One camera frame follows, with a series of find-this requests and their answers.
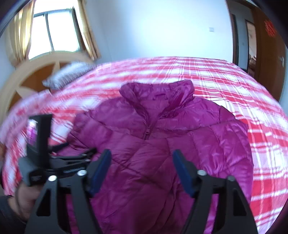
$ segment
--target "window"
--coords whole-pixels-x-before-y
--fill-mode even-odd
[[[36,1],[29,59],[51,51],[82,50],[83,39],[71,3],[71,0]]]

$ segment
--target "screw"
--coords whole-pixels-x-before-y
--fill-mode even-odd
[[[232,175],[231,175],[231,176],[228,176],[228,177],[227,177],[227,180],[229,180],[229,181],[232,181],[232,182],[233,182],[233,181],[235,181],[235,177],[234,177],[234,176],[232,176]]]
[[[204,170],[198,170],[198,171],[197,171],[197,174],[198,174],[198,175],[201,175],[201,176],[207,175],[206,171],[204,171]]]
[[[55,181],[55,180],[57,180],[57,176],[51,175],[51,176],[49,176],[48,180],[51,181],[51,182]]]
[[[80,171],[77,172],[77,175],[78,175],[78,176],[84,176],[84,175],[86,175],[86,174],[87,174],[87,171],[86,171],[86,170],[80,170]]]

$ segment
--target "wooden headboard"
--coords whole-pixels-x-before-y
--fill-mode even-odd
[[[84,53],[50,52],[16,67],[16,71],[0,91],[0,124],[16,102],[47,89],[42,85],[42,81],[73,61],[92,63]]]

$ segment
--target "human hand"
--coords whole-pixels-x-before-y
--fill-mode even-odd
[[[35,201],[39,196],[42,185],[28,187],[25,183],[20,183],[15,197],[8,199],[11,209],[24,221],[30,217]]]

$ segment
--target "zipper pull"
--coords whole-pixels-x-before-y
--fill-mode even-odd
[[[149,137],[149,135],[150,135],[150,129],[149,128],[147,128],[146,129],[146,131],[145,131],[145,133],[144,133],[144,140],[147,140],[147,138]]]

